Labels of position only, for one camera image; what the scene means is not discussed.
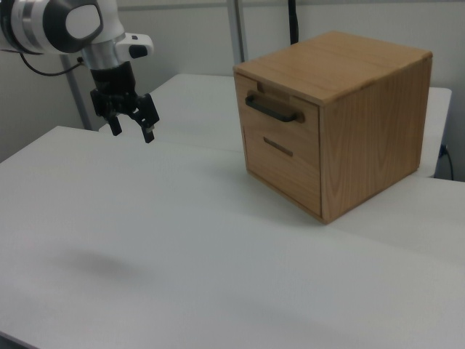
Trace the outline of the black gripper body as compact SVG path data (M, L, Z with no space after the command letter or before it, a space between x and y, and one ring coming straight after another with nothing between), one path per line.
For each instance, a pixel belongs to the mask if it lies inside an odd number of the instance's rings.
M95 113L104 119L117 114L141 119L142 96L135 92L136 80L130 62L102 70L90 70L95 88L90 92Z

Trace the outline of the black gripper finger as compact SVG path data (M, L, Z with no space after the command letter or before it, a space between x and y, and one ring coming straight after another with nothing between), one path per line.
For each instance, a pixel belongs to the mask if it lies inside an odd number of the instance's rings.
M151 95L145 94L135 97L134 110L131 112L130 118L139 124L146 143L154 141L153 129L155 124L160 121L160 117Z
M118 114L117 113L110 113L105 117L105 120L110 127L110 130L113 134L113 136L118 136L120 133L122 133L122 128L121 124L118 120Z

